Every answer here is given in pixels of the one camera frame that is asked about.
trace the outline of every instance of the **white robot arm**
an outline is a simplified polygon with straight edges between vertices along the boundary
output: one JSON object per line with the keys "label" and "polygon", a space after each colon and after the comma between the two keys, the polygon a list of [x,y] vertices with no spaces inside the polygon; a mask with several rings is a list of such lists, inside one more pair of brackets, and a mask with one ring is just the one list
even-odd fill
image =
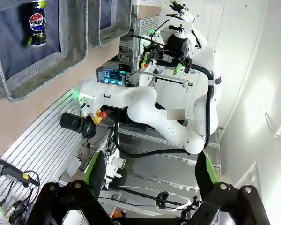
{"label": "white robot arm", "polygon": [[[172,3],[172,8],[183,18],[180,20],[192,25],[193,17],[188,13],[187,7]],[[195,119],[191,120],[187,127],[176,120],[167,120],[167,112],[155,108],[157,93],[152,87],[124,88],[87,79],[81,85],[79,99],[84,99],[80,102],[81,105],[87,102],[89,106],[83,109],[85,114],[96,113],[103,105],[128,107],[127,113],[131,120],[150,125],[169,141],[183,144],[188,153],[198,154],[206,147],[210,134],[214,133],[218,126],[216,106],[220,100],[221,87],[219,55],[211,48],[196,49],[197,37],[183,27],[170,25],[169,30],[169,36],[162,36],[166,43],[164,48],[157,44],[148,47],[147,56],[150,57],[147,57],[147,60],[156,60],[157,65],[160,63],[175,67],[181,63],[187,73],[192,68],[208,77],[208,93],[195,101]]]}
{"label": "white robot arm", "polygon": [[[214,86],[210,101],[212,134],[218,126],[216,106],[220,99],[221,86],[218,53],[209,48],[198,49],[193,52],[192,59],[193,65],[205,68],[212,75],[212,80],[209,81],[209,84]],[[176,120],[167,120],[167,112],[155,108],[157,93],[153,87],[123,88],[87,79],[81,85],[79,98],[87,101],[90,106],[83,109],[85,113],[96,113],[103,105],[117,108],[128,106],[127,112],[131,120],[152,126],[169,141],[183,144],[188,153],[197,154],[204,148],[207,95],[195,101],[193,106],[195,120],[187,127],[180,125]]]}

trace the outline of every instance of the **white plastic part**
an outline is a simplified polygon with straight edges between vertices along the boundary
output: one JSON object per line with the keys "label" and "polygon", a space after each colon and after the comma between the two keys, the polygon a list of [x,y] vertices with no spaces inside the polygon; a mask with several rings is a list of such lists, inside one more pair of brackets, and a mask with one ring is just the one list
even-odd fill
{"label": "white plastic part", "polygon": [[177,38],[186,39],[185,31],[182,31],[181,33],[180,33],[180,32],[175,33],[174,35],[175,35]]}
{"label": "white plastic part", "polygon": [[153,87],[123,88],[93,80],[84,80],[79,98],[85,98],[94,113],[103,105],[124,108],[131,120],[154,127],[160,134],[173,143],[181,143],[187,152],[197,154],[202,151],[204,138],[194,127],[184,127],[176,120],[167,120],[165,110],[155,108],[157,93]]}
{"label": "white plastic part", "polygon": [[112,159],[111,164],[114,165],[115,167],[123,169],[125,166],[125,162],[126,162],[125,159],[115,157]]}
{"label": "white plastic part", "polygon": [[[210,71],[213,79],[221,76],[218,53],[213,49],[194,50],[192,59],[193,64]],[[214,86],[210,103],[210,134],[218,126],[216,106],[220,100],[220,87],[221,84]],[[153,87],[125,88],[86,79],[81,85],[79,98],[88,101],[90,107],[85,107],[87,113],[95,113],[103,105],[117,108],[128,106],[127,113],[131,120],[152,126],[169,141],[183,144],[187,152],[198,154],[204,148],[206,136],[206,96],[195,101],[195,120],[190,121],[187,127],[176,120],[167,120],[166,111],[155,108],[157,93]]]}
{"label": "white plastic part", "polygon": [[183,15],[181,15],[180,18],[184,21],[187,21],[189,23],[193,23],[195,21],[195,17],[190,12],[186,11],[185,9],[182,9],[181,12],[183,13]]}
{"label": "white plastic part", "polygon": [[118,174],[118,173],[114,173],[113,175],[114,175],[114,177],[118,177],[118,178],[121,178],[121,177],[122,177],[122,175],[121,175],[121,174]]}

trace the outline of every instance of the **black cable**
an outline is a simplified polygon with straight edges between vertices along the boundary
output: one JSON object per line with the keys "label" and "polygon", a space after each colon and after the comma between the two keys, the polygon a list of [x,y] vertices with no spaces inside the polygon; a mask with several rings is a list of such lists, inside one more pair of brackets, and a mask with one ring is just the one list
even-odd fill
{"label": "black cable", "polygon": [[[207,69],[195,64],[192,64],[191,68],[204,73],[209,80],[213,79],[211,73]],[[206,140],[204,144],[204,149],[208,146],[210,141],[210,102],[211,102],[213,90],[214,87],[209,85],[207,96],[206,96]]]}
{"label": "black cable", "polygon": [[79,151],[80,151],[80,158],[82,157],[82,151],[81,151],[81,149],[79,149]]}
{"label": "black cable", "polygon": [[136,72],[134,72],[134,73],[132,73],[132,74],[121,74],[119,70],[118,70],[118,72],[119,72],[119,75],[127,76],[127,77],[130,76],[130,75],[136,74]]}
{"label": "black cable", "polygon": [[[133,37],[133,38],[143,39],[143,40],[146,40],[146,41],[151,41],[149,38],[141,37],[141,36],[138,36],[138,35],[129,35],[129,36]],[[158,43],[156,41],[151,41],[151,42],[154,43],[154,44],[157,44],[157,45],[165,46],[164,44]]]}
{"label": "black cable", "polygon": [[9,194],[10,194],[10,191],[11,191],[11,188],[13,187],[14,185],[14,181],[12,181],[10,183],[10,186],[9,186],[9,190],[7,192],[7,195],[5,196],[5,198],[0,202],[0,206],[2,207],[4,205],[4,203],[6,202],[6,199],[8,198]]}
{"label": "black cable", "polygon": [[168,17],[174,17],[174,18],[179,19],[179,20],[183,20],[183,19],[179,16],[179,14],[166,14],[166,16],[168,16]]}
{"label": "black cable", "polygon": [[[24,171],[24,173],[34,173],[37,177],[37,181],[38,183],[40,183],[40,178],[39,178],[39,175],[37,172],[33,171],[33,170],[26,170]],[[20,209],[18,210],[15,210],[13,212],[13,214],[9,217],[9,222],[11,224],[17,224],[17,225],[25,225],[26,224],[26,217],[27,217],[27,208],[29,206],[31,206],[33,204],[33,202],[36,200],[37,196],[38,196],[38,193],[39,193],[39,190],[40,188],[37,187],[37,194],[35,195],[35,197],[33,198],[33,200],[30,201],[31,199],[31,196],[32,196],[32,193],[33,193],[33,190],[34,188],[31,189],[28,197],[26,199],[24,199],[23,201],[16,201],[13,206],[15,208],[18,208],[20,207]]]}
{"label": "black cable", "polygon": [[[169,81],[169,82],[172,82],[172,83],[183,84],[182,82],[179,82],[179,81],[168,80],[168,79],[164,79],[164,78],[161,78],[161,77],[157,77],[157,79],[158,79],[158,80],[163,80],[163,81]],[[192,87],[193,87],[193,84],[192,84],[192,83],[188,83],[187,86],[192,86]]]}
{"label": "black cable", "polygon": [[[107,132],[109,131],[109,129],[110,129],[110,127],[107,129],[107,131],[105,132],[105,134],[103,135],[103,137],[102,137],[99,141],[97,141],[95,144],[87,143],[87,142],[88,142],[88,139],[87,139],[87,140],[82,144],[82,146],[86,144],[86,145],[87,145],[87,148],[88,148],[88,145],[93,145],[93,146],[97,147],[97,150],[98,150],[100,147],[96,146],[96,144],[97,144],[98,142],[100,142],[100,141],[103,140],[103,138],[105,137],[105,135],[107,134]],[[89,158],[89,160],[87,161],[87,162],[88,162],[87,164],[90,163],[90,161],[91,161],[91,159],[92,159],[92,157],[94,156],[94,154],[95,154],[96,151],[94,151],[94,153],[92,154],[92,156]],[[82,169],[81,169],[81,171],[83,171],[83,172],[85,171],[85,169],[84,169],[85,162],[83,163]]]}
{"label": "black cable", "polygon": [[80,109],[80,113],[79,113],[79,116],[81,116],[81,111],[82,109],[86,106],[86,103],[83,103],[82,106],[81,106],[81,109]]}
{"label": "black cable", "polygon": [[114,141],[117,149],[128,157],[140,158],[140,157],[146,157],[146,156],[153,156],[153,155],[157,155],[157,154],[186,153],[185,149],[164,149],[164,150],[145,152],[145,153],[141,153],[141,154],[131,154],[131,153],[123,150],[122,147],[120,147],[120,145],[118,144],[118,123],[119,123],[119,108],[117,108],[117,116],[116,116],[116,121],[115,121],[115,125],[114,125],[113,141]]}
{"label": "black cable", "polygon": [[170,21],[170,20],[164,21],[163,24],[161,24],[161,25],[154,31],[154,33],[153,33],[152,36],[151,36],[151,43],[152,43],[152,38],[153,38],[153,36],[155,35],[155,33],[156,33],[167,21]]}
{"label": "black cable", "polygon": [[[117,199],[104,198],[104,197],[99,197],[99,198],[101,198],[101,199],[109,199],[109,200],[112,200],[112,201],[117,201],[117,202],[120,202],[120,203],[125,203],[127,205],[132,205],[132,206],[136,206],[136,207],[158,207],[157,205],[135,205],[135,204],[131,204],[131,203],[128,203],[128,202],[117,200]],[[168,206],[165,206],[165,207],[169,208],[169,209],[173,209],[173,210],[184,210],[184,209],[176,209],[176,208],[172,208],[172,207],[168,207]]]}
{"label": "black cable", "polygon": [[192,30],[192,34],[195,36],[199,48],[202,48],[202,45],[201,45],[201,43],[199,42],[199,40],[198,40],[198,38],[197,38],[197,36],[196,36],[196,34],[195,34],[195,32],[194,32],[193,30]]}

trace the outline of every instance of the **black hose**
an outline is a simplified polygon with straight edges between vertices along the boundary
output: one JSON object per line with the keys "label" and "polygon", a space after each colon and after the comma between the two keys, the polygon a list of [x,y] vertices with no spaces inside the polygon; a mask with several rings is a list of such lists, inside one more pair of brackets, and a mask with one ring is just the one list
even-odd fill
{"label": "black hose", "polygon": [[133,38],[139,38],[139,39],[144,39],[144,40],[147,40],[147,41],[151,41],[151,43],[154,43],[154,44],[157,44],[157,45],[165,46],[164,44],[158,43],[156,41],[152,41],[149,38],[141,37],[141,36],[138,36],[138,35],[129,35],[129,36],[133,37]]}
{"label": "black hose", "polygon": [[119,122],[119,108],[117,108],[117,116],[116,116],[116,121],[115,121],[115,125],[114,125],[113,141],[114,141],[117,149],[128,157],[140,158],[140,157],[146,157],[146,156],[153,156],[153,155],[157,155],[157,154],[186,153],[185,149],[164,149],[164,150],[145,152],[145,153],[141,153],[141,154],[131,154],[129,152],[126,152],[118,144],[118,122]]}
{"label": "black hose", "polygon": [[161,24],[161,25],[154,31],[154,33],[153,33],[152,36],[151,36],[151,43],[152,43],[152,38],[153,38],[153,36],[155,35],[155,33],[156,33],[167,21],[170,21],[170,20],[164,21],[163,24]]}
{"label": "black hose", "polygon": [[[191,68],[204,73],[209,80],[213,79],[211,73],[207,69],[198,66],[196,64],[192,64]],[[211,102],[213,90],[214,90],[213,86],[208,86],[208,91],[206,96],[206,140],[204,144],[204,149],[208,146],[210,140],[210,102]]]}
{"label": "black hose", "polygon": [[192,30],[192,34],[195,36],[199,48],[202,48],[202,45],[201,45],[201,43],[199,42],[199,40],[198,40],[198,38],[197,38],[197,36],[196,36],[196,34],[195,34],[195,32],[194,32],[193,30]]}

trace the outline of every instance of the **green light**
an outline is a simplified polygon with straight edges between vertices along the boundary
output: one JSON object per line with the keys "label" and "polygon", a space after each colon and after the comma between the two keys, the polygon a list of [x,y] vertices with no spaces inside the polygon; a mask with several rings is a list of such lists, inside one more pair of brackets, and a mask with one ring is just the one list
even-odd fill
{"label": "green light", "polygon": [[76,89],[73,88],[72,92],[73,92],[74,99],[78,99],[79,91],[77,91]]}

